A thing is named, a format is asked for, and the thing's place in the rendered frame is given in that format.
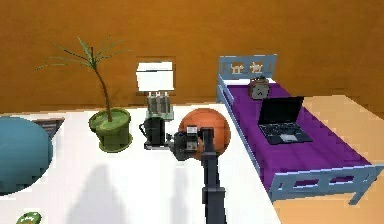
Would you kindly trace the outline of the grey alarm clock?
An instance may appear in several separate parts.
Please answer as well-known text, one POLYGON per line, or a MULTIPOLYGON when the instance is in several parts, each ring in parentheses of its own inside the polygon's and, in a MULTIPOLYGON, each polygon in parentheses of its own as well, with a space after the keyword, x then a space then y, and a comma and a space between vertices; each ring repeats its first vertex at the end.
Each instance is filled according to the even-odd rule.
POLYGON ((269 90, 269 80, 263 75, 252 78, 248 84, 248 95, 252 100, 267 98, 269 90))

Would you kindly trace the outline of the teal round ball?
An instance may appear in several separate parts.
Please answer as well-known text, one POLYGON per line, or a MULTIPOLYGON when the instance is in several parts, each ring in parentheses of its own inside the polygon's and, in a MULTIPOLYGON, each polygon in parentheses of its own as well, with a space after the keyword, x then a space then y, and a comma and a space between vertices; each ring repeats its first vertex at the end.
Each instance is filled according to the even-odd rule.
POLYGON ((33 185, 52 157, 52 141, 42 127, 20 117, 0 117, 0 196, 33 185))

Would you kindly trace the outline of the black mug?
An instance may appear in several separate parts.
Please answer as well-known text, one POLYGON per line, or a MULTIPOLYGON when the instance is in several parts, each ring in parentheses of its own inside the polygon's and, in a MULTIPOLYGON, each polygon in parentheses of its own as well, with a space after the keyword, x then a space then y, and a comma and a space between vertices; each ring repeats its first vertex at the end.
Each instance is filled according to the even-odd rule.
POLYGON ((139 130, 146 137, 148 145, 162 146, 165 143, 165 120, 163 118, 147 118, 139 125, 139 130))

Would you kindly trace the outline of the black laptop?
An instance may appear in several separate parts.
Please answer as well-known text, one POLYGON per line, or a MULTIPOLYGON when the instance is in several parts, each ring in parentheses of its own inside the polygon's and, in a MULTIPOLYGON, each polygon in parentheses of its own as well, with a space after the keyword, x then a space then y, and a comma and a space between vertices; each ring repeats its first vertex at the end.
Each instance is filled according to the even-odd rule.
POLYGON ((304 98, 279 97, 262 101, 258 127, 270 145, 311 142, 297 124, 304 98))

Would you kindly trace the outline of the blue bed with purple cover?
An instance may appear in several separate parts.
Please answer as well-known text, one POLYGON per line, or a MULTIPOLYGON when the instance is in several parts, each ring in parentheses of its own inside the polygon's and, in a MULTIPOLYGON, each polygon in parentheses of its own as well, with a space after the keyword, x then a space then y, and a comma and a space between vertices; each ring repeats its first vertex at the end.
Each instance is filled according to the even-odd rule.
POLYGON ((217 100, 223 103, 271 201, 351 193, 355 205, 384 164, 372 164, 306 108, 297 123, 311 140, 271 145, 258 127, 261 103, 248 95, 252 78, 269 81, 269 96, 289 93, 273 79, 275 54, 219 58, 217 100))

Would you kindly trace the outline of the house plant in green pot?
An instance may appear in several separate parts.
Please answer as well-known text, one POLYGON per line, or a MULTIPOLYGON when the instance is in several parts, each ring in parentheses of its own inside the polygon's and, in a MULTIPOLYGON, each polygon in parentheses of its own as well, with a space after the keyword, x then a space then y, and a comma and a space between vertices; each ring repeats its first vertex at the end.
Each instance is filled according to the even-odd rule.
POLYGON ((127 149, 132 143, 132 135, 129 131, 131 115, 126 109, 112 106, 106 82, 99 70, 99 64, 118 54, 129 52, 129 49, 113 51, 113 48, 121 43, 121 40, 111 41, 110 36, 107 36, 98 48, 91 46, 80 37, 77 37, 77 41, 82 53, 75 53, 64 46, 55 44, 57 48, 67 54, 67 57, 50 56, 50 59, 56 60, 56 63, 45 61, 37 67, 37 70, 53 66, 67 66, 69 63, 73 63, 90 69, 96 75, 101 85, 105 107, 89 118, 88 126, 97 136, 99 148, 103 152, 119 153, 127 149))

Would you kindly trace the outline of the orange basketball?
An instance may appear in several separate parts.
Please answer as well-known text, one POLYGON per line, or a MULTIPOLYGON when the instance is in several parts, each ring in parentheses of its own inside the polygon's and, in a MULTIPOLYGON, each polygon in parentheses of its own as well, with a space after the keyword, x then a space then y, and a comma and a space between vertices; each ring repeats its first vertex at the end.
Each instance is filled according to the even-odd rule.
POLYGON ((217 110, 210 108, 197 108, 189 112, 180 122, 179 131, 185 131, 188 126, 212 127, 214 129, 214 150, 221 155, 229 146, 231 130, 227 119, 217 110))

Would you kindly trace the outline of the dark grey book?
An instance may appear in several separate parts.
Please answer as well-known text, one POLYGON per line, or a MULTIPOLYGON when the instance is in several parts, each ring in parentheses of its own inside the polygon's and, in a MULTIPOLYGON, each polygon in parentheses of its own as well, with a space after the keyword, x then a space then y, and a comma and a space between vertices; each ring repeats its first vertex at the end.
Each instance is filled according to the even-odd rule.
POLYGON ((49 135, 50 138, 53 138, 55 134, 60 129, 61 125, 64 123, 65 119, 61 118, 49 118, 49 119, 36 119, 34 123, 41 126, 49 135))

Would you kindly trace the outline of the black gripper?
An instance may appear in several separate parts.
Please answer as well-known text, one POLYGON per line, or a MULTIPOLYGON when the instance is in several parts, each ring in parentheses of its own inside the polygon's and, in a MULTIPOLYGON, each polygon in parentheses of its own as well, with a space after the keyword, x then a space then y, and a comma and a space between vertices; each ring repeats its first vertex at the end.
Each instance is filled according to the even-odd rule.
POLYGON ((152 145, 144 143, 146 150, 171 150, 173 148, 173 154, 178 161, 185 161, 192 158, 198 151, 198 134, 187 132, 177 132, 174 135, 173 142, 164 145, 152 145))

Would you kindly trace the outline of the white table lamp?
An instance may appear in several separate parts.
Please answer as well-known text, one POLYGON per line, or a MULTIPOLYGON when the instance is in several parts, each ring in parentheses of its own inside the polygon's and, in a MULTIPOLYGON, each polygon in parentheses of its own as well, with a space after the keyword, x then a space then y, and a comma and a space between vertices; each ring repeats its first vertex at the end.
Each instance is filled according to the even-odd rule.
POLYGON ((147 117, 174 119, 169 92, 174 90, 174 70, 171 61, 139 62, 136 79, 140 92, 147 94, 147 117))

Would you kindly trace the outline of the green round dish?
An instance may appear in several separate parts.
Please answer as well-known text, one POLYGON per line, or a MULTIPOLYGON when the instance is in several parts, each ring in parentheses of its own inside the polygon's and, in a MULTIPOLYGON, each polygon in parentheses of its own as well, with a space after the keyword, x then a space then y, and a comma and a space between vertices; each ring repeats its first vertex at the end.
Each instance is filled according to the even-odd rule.
POLYGON ((40 224, 42 216, 39 212, 27 212, 21 215, 16 224, 40 224))

